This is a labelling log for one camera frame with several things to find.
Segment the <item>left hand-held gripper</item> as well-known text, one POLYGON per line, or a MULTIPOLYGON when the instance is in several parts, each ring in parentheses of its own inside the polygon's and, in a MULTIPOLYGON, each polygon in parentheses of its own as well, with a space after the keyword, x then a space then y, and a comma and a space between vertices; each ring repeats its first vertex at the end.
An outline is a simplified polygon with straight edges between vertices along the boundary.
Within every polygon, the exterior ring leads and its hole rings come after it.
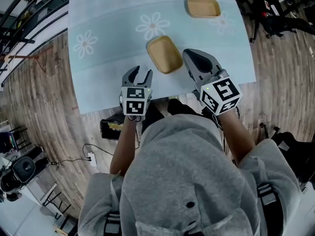
POLYGON ((150 69, 142 83, 134 87, 134 80, 140 66, 135 66, 125 73, 122 78, 120 105, 125 116, 144 116, 152 98, 153 71, 150 69))

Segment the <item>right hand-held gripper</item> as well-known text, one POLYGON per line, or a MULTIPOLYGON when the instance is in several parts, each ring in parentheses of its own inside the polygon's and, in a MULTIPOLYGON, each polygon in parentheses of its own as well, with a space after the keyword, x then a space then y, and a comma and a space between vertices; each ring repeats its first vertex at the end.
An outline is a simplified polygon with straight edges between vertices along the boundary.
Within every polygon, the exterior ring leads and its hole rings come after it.
POLYGON ((237 106, 243 96, 218 60, 197 49, 184 49, 183 61, 195 81, 196 98, 214 115, 219 116, 237 106))

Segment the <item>black floor box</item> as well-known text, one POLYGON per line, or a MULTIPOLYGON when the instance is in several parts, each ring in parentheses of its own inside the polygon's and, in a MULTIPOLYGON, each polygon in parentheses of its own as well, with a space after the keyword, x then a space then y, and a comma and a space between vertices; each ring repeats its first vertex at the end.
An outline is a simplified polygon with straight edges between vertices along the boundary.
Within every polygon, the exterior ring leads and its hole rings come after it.
POLYGON ((122 130, 113 130, 108 126, 108 123, 122 123, 124 124, 125 116, 123 113, 114 114, 107 119, 100 121, 100 133, 103 139, 117 141, 122 130))

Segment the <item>person's left forearm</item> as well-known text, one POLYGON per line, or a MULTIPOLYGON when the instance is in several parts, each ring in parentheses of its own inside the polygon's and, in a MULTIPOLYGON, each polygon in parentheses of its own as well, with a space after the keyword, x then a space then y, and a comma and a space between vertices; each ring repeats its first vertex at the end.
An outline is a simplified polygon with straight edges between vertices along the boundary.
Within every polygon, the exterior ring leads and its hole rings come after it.
POLYGON ((122 131, 110 164, 110 174, 124 176, 135 157, 135 137, 137 123, 125 117, 122 131))

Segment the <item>person's right forearm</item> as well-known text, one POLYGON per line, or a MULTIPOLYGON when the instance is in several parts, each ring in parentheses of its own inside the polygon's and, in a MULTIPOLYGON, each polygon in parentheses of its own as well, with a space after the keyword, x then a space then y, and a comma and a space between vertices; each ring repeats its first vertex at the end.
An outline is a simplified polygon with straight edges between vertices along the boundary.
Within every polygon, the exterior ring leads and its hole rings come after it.
POLYGON ((233 159, 238 165, 253 150, 255 142, 233 109, 219 115, 219 120, 233 159))

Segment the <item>person's black trousers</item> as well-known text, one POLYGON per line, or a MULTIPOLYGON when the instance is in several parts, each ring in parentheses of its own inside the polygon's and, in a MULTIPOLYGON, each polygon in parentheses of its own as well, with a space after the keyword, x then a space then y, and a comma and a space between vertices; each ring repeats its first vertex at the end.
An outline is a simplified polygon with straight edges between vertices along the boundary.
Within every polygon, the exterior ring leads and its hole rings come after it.
MULTIPOLYGON (((186 115, 195 115, 204 117, 201 114, 195 112, 191 107, 181 103, 178 99, 170 99, 167 106, 167 111, 171 115, 178 115, 178 114, 186 114, 186 115)), ((153 123, 159 121, 160 119, 164 118, 164 115, 158 110, 158 108, 151 103, 148 106, 145 119, 142 121, 142 130, 141 134, 153 123)))

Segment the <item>light blue floral tablecloth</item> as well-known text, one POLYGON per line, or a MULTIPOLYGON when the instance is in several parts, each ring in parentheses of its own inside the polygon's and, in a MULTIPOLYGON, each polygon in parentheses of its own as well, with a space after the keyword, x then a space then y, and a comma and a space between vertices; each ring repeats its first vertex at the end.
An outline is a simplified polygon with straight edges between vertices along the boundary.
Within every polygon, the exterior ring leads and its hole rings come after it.
POLYGON ((137 81, 153 71, 154 99, 191 92, 186 68, 165 75, 147 53, 150 40, 171 38, 179 51, 213 55, 232 79, 256 80, 245 24, 235 0, 216 0, 221 15, 193 18, 186 0, 69 0, 68 50, 80 113, 117 107, 122 77, 140 66, 137 81))

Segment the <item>black office chair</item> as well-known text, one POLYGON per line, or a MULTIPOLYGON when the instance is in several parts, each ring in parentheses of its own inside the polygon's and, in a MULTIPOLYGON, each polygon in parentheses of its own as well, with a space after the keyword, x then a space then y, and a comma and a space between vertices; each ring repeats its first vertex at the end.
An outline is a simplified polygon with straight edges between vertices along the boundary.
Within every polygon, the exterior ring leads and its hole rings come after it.
POLYGON ((266 37, 273 35, 282 37, 285 31, 295 33, 300 30, 315 36, 315 28, 307 21, 300 18, 286 16, 278 0, 238 0, 241 5, 241 15, 254 21, 254 34, 250 38, 253 43, 256 40, 259 26, 262 25, 267 32, 266 37))

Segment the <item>person's grey hoodie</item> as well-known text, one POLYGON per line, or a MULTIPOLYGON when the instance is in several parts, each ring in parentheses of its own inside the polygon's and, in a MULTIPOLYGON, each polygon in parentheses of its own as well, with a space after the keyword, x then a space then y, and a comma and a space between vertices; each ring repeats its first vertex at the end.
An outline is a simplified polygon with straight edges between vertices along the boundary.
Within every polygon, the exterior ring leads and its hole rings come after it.
POLYGON ((282 236, 300 195, 274 141, 233 164, 211 120, 174 115, 144 131, 124 176, 91 176, 78 236, 282 236))

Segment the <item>wooden coat rack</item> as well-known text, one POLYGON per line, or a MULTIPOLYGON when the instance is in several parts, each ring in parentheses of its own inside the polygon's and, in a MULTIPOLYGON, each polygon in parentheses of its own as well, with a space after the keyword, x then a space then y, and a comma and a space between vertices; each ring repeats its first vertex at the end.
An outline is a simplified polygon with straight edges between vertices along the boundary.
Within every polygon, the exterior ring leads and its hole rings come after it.
POLYGON ((46 68, 44 68, 40 63, 39 63, 39 58, 43 54, 47 53, 49 50, 53 49, 53 47, 48 47, 44 49, 42 52, 38 53, 37 55, 27 55, 27 56, 21 56, 21 55, 6 55, 6 56, 0 56, 0 61, 4 61, 4 63, 9 64, 11 61, 15 59, 31 59, 35 60, 36 64, 41 68, 41 70, 46 73, 46 68))

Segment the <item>black metal railing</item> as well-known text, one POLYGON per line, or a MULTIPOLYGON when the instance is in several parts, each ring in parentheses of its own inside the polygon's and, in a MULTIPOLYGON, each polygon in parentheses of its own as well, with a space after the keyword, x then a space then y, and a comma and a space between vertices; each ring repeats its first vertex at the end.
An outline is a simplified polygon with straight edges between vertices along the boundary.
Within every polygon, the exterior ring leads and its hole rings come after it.
MULTIPOLYGON (((13 0, 0 12, 0 56, 34 55, 47 42, 67 30, 69 0, 13 0)), ((22 63, 0 61, 0 90, 6 78, 22 63)))

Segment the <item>black backpack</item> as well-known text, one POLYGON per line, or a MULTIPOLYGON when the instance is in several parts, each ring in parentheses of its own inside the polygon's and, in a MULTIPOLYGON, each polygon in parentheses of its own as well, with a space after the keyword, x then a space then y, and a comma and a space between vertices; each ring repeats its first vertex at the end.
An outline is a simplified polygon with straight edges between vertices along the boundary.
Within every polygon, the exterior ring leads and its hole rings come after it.
POLYGON ((301 184, 310 182, 315 189, 315 142, 297 141, 290 132, 279 131, 271 137, 301 184))

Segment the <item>black round-backed chair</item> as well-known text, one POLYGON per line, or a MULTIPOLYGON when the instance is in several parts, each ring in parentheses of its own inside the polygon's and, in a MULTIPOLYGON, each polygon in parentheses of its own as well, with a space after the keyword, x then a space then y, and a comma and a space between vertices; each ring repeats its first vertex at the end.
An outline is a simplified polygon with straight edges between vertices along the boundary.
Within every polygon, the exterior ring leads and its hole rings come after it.
POLYGON ((44 151, 41 146, 34 146, 7 168, 0 169, 0 202, 10 202, 21 198, 19 190, 41 173, 49 164, 47 157, 36 160, 44 151))

